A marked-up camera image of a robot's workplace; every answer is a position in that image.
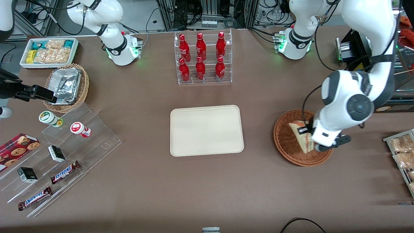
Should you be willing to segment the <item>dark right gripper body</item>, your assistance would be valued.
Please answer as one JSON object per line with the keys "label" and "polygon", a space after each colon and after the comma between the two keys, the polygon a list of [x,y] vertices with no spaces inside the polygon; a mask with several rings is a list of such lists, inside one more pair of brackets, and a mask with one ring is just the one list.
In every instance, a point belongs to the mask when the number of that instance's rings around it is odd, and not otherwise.
{"label": "dark right gripper body", "polygon": [[12,98],[21,91],[24,91],[22,80],[15,74],[0,69],[0,98]]}

